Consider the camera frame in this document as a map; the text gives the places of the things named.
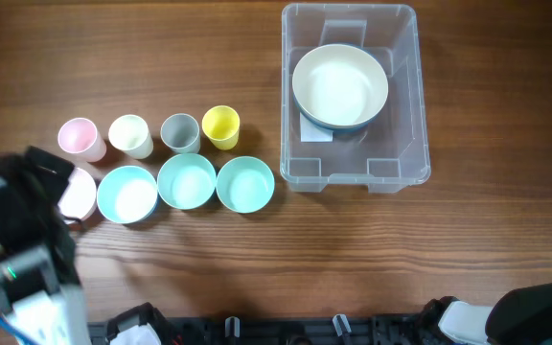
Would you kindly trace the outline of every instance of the plastic storage bin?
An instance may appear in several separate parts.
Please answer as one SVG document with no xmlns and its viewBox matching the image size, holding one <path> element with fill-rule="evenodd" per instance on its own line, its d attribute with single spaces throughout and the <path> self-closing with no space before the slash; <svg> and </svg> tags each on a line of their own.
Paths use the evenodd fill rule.
<svg viewBox="0 0 552 345">
<path fill-rule="evenodd" d="M 389 96 L 368 126 L 354 132 L 307 130 L 291 79 L 300 58 L 317 46 L 353 44 L 382 65 Z M 291 4 L 283 10 L 281 174 L 297 192 L 329 184 L 367 185 L 395 193 L 431 174 L 417 17 L 407 5 Z"/>
</svg>

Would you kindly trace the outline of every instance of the yellow cup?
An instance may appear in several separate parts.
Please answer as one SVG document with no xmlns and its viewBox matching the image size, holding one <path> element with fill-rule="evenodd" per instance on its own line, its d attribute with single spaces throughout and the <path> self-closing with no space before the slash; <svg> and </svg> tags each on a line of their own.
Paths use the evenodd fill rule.
<svg viewBox="0 0 552 345">
<path fill-rule="evenodd" d="M 217 105 L 203 116 L 201 129 L 217 149 L 230 150 L 238 144 L 240 116 L 227 105 Z"/>
</svg>

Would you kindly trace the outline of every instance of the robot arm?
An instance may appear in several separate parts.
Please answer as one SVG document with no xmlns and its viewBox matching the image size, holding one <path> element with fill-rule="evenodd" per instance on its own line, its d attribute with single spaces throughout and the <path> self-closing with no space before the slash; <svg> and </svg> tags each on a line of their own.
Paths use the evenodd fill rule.
<svg viewBox="0 0 552 345">
<path fill-rule="evenodd" d="M 452 302 L 438 327 L 461 344 L 485 345 L 489 339 L 499 344 L 535 344 L 552 339 L 552 284 L 513 290 L 494 307 Z"/>
<path fill-rule="evenodd" d="M 57 208 L 73 169 L 36 148 L 0 157 L 0 315 L 34 344 L 91 344 L 76 245 Z"/>
</svg>

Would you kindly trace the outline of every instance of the white cup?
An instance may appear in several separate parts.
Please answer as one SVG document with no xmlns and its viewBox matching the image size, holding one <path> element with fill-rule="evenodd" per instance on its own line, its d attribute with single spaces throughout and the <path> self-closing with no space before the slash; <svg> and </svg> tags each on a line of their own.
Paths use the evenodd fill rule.
<svg viewBox="0 0 552 345">
<path fill-rule="evenodd" d="M 199 124 L 189 114 L 172 115 L 161 126 L 161 140 L 176 153 L 198 153 Z"/>
<path fill-rule="evenodd" d="M 135 159 L 152 153 L 149 125 L 137 115 L 123 115 L 114 120 L 107 133 L 112 146 Z"/>
</svg>

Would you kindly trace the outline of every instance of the cup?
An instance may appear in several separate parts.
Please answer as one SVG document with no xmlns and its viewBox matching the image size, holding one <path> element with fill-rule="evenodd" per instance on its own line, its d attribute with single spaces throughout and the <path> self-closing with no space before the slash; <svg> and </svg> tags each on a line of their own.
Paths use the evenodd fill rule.
<svg viewBox="0 0 552 345">
<path fill-rule="evenodd" d="M 117 168 L 97 190 L 97 206 L 108 220 L 128 224 L 148 217 L 157 204 L 157 183 L 146 169 Z"/>
<path fill-rule="evenodd" d="M 161 140 L 176 153 L 198 153 L 199 124 L 189 114 L 172 115 L 161 126 Z"/>
<path fill-rule="evenodd" d="M 218 149 L 230 150 L 238 144 L 240 116 L 233 108 L 218 105 L 203 116 L 201 128 Z"/>
<path fill-rule="evenodd" d="M 89 119 L 76 118 L 58 131 L 58 145 L 67 153 L 87 162 L 97 162 L 105 156 L 105 141 Z"/>
<path fill-rule="evenodd" d="M 80 220 L 88 219 L 97 208 L 97 186 L 86 170 L 75 168 L 69 176 L 69 185 L 63 193 L 58 208 L 64 216 Z"/>
<path fill-rule="evenodd" d="M 261 159 L 248 156 L 234 158 L 218 172 L 218 198 L 232 211 L 259 211 L 273 194 L 274 174 Z"/>
<path fill-rule="evenodd" d="M 217 172 L 205 157 L 195 153 L 170 158 L 159 171 L 157 188 L 168 205 L 190 210 L 203 205 L 215 193 Z"/>
<path fill-rule="evenodd" d="M 123 115 L 114 120 L 107 137 L 113 147 L 135 159 L 144 159 L 152 153 L 149 125 L 137 115 Z"/>
</svg>

